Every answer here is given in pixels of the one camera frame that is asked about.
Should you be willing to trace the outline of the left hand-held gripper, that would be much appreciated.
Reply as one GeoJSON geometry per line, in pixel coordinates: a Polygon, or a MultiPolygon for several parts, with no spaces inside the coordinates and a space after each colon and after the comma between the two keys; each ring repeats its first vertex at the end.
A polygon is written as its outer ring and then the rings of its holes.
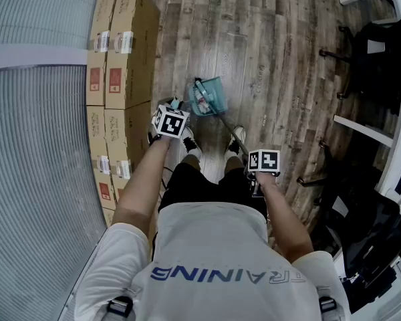
{"type": "Polygon", "coordinates": [[[180,138],[190,114],[183,110],[184,102],[178,98],[159,101],[148,129],[149,138],[169,136],[180,138]]]}

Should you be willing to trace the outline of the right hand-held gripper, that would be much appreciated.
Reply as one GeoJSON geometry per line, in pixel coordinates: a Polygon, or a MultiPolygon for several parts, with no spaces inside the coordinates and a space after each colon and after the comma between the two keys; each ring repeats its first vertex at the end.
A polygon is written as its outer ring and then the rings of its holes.
{"type": "Polygon", "coordinates": [[[274,177],[280,175],[280,151],[269,149],[258,149],[248,152],[246,155],[245,175],[249,181],[251,196],[263,197],[260,184],[257,182],[255,173],[270,173],[274,177]]]}

